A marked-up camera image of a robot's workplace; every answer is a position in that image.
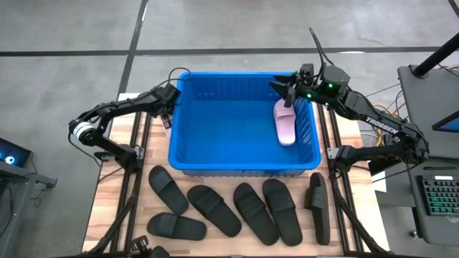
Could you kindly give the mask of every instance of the keyboard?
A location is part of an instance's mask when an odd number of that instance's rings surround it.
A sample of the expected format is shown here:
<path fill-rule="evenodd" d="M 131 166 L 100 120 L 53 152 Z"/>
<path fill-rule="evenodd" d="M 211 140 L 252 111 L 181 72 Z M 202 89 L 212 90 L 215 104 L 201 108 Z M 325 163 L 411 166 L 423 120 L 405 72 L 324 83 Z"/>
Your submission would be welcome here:
<path fill-rule="evenodd" d="M 459 176 L 418 176 L 424 207 L 431 216 L 459 216 Z"/>

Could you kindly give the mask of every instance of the pink slipper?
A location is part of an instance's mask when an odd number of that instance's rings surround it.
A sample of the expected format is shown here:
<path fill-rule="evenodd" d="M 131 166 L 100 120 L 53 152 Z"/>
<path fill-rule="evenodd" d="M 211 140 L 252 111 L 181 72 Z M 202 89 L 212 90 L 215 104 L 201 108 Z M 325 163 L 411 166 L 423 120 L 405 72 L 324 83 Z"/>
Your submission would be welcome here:
<path fill-rule="evenodd" d="M 280 99 L 274 105 L 274 122 L 278 132 L 279 143 L 290 146 L 295 143 L 295 110 L 293 106 L 284 107 L 285 101 Z"/>

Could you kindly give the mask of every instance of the slide sandal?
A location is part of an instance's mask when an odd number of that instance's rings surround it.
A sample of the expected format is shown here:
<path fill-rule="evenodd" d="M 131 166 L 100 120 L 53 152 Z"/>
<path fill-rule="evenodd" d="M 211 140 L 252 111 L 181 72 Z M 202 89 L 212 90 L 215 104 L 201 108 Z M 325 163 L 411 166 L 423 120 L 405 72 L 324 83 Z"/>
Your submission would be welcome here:
<path fill-rule="evenodd" d="M 304 207 L 311 210 L 316 229 L 316 240 L 320 245 L 330 244 L 330 219 L 325 179 L 320 173 L 313 173 L 306 190 Z"/>
<path fill-rule="evenodd" d="M 180 191 L 171 174 L 163 166 L 155 166 L 148 175 L 148 182 L 158 197 L 175 214 L 183 214 L 188 209 L 188 201 Z"/>
<path fill-rule="evenodd" d="M 204 218 L 223 234 L 235 237 L 241 231 L 241 221 L 231 211 L 223 198 L 208 186 L 194 186 L 186 194 L 189 202 Z"/>
<path fill-rule="evenodd" d="M 160 213 L 150 219 L 146 231 L 154 236 L 199 241 L 207 234 L 206 224 L 170 213 Z"/>
<path fill-rule="evenodd" d="M 270 246 L 279 240 L 278 228 L 266 211 L 265 203 L 250 184 L 241 183 L 235 190 L 233 200 L 237 211 L 263 244 Z"/>
<path fill-rule="evenodd" d="M 156 246 L 153 248 L 153 251 L 151 251 L 150 258 L 170 258 L 171 255 L 162 247 L 162 246 Z"/>
<path fill-rule="evenodd" d="M 301 244 L 303 235 L 287 186 L 279 180 L 268 179 L 263 183 L 263 195 L 284 243 L 289 247 Z"/>
<path fill-rule="evenodd" d="M 293 106 L 284 107 L 285 101 L 278 100 L 274 105 L 275 129 L 278 132 L 279 143 L 291 146 L 295 143 L 295 109 Z"/>

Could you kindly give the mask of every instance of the concrete floor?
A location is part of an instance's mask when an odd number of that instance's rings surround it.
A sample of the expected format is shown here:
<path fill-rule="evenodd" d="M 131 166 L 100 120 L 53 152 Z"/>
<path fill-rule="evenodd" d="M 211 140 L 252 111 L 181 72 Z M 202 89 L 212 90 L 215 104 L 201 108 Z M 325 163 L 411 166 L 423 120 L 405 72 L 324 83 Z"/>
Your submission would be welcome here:
<path fill-rule="evenodd" d="M 0 1 L 0 52 L 127 50 L 140 5 L 141 0 Z M 459 18 L 446 0 L 152 0 L 137 49 L 314 47 L 308 27 L 324 47 L 437 47 L 457 33 Z M 415 51 L 329 57 L 351 75 L 355 90 L 369 94 L 397 83 L 399 66 L 431 54 Z M 0 57 L 0 137 L 34 151 L 39 172 L 59 179 L 55 189 L 43 194 L 40 207 L 31 202 L 16 257 L 80 251 L 99 168 L 68 144 L 67 124 L 95 104 L 116 98 L 125 62 L 126 56 Z M 126 92 L 150 89 L 177 66 L 296 70 L 304 62 L 318 65 L 318 55 L 138 56 Z M 443 62 L 457 63 L 457 52 Z M 387 105 L 398 92 L 396 87 L 370 100 Z M 361 123 L 361 129 L 369 126 Z M 407 232 L 414 222 L 406 209 L 381 209 L 389 245 L 397 254 L 457 253 L 410 239 Z"/>

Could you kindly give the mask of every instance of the wooden table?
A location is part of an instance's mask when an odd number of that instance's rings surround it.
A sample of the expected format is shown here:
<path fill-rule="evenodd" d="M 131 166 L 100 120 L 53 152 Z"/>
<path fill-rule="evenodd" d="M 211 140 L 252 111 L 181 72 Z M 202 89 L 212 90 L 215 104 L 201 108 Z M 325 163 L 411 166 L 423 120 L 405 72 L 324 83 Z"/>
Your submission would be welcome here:
<path fill-rule="evenodd" d="M 133 97 L 132 95 L 122 95 L 120 98 Z M 150 247 L 161 245 L 171 255 L 179 256 L 314 256 L 314 255 L 340 255 L 341 243 L 339 239 L 339 228 L 336 221 L 336 211 L 331 193 L 331 185 L 327 181 L 328 189 L 328 205 L 330 209 L 330 227 L 331 241 L 328 246 L 320 246 L 316 243 L 315 229 L 311 212 L 303 208 L 306 189 L 309 186 L 309 177 L 313 172 L 320 172 L 325 178 L 328 178 L 328 168 L 326 157 L 323 153 L 323 141 L 320 130 L 320 123 L 317 115 L 317 105 L 314 106 L 316 114 L 316 125 L 318 127 L 318 137 L 321 144 L 322 161 L 319 167 L 313 171 L 305 171 L 301 176 L 293 178 L 278 178 L 288 187 L 296 205 L 296 213 L 303 232 L 303 242 L 296 247 L 287 247 L 281 239 L 267 247 L 253 234 L 246 223 L 240 218 L 232 200 L 233 191 L 242 183 L 249 183 L 262 197 L 262 183 L 266 180 L 263 177 L 189 177 L 185 176 L 181 171 L 173 169 L 167 159 L 169 140 L 166 138 L 165 130 L 159 118 L 154 119 L 150 127 L 150 135 L 148 139 L 148 147 L 146 150 L 145 166 L 143 168 L 143 178 L 141 185 L 141 195 L 138 200 L 138 210 L 136 214 L 136 225 L 134 228 L 133 238 L 141 235 L 146 235 L 150 242 Z M 329 123 L 328 112 L 326 112 L 327 123 Z M 133 126 L 134 114 L 125 115 L 116 118 L 113 121 L 113 126 L 110 133 L 110 139 L 116 143 L 129 143 L 131 130 Z M 356 121 L 350 121 L 337 116 L 341 141 L 343 145 L 352 145 L 354 147 L 362 147 L 359 126 Z M 142 133 L 138 134 L 138 143 L 141 141 Z M 334 143 L 333 135 L 330 133 L 331 142 Z M 174 177 L 183 193 L 195 185 L 204 184 L 216 190 L 224 199 L 226 204 L 234 211 L 242 221 L 242 230 L 234 238 L 225 236 L 213 224 L 207 221 L 193 206 L 189 206 L 188 211 L 183 214 L 193 219 L 203 221 L 207 225 L 207 236 L 199 242 L 167 239 L 157 236 L 151 236 L 146 231 L 148 220 L 161 212 L 170 212 L 159 197 L 153 192 L 148 184 L 148 173 L 156 165 L 164 166 L 169 173 Z M 366 166 L 366 163 L 360 163 L 360 166 Z M 119 166 L 112 163 L 105 163 L 100 176 L 115 170 Z M 87 251 L 94 247 L 98 240 L 104 235 L 108 227 L 112 224 L 118 205 L 120 186 L 123 179 L 123 171 L 120 171 L 101 181 L 97 187 L 93 209 L 90 215 L 90 220 L 87 226 L 83 251 Z M 351 189 L 354 195 L 357 216 L 360 222 L 365 226 L 370 235 L 377 243 L 389 250 L 384 225 L 382 223 L 381 214 L 377 203 L 377 198 L 372 186 L 372 179 L 368 171 L 352 168 L 349 173 Z M 126 232 L 126 221 L 121 230 L 121 238 L 119 247 L 123 246 L 124 234 Z M 351 250 L 355 250 L 354 239 L 349 220 L 346 218 L 346 230 L 351 246 Z"/>

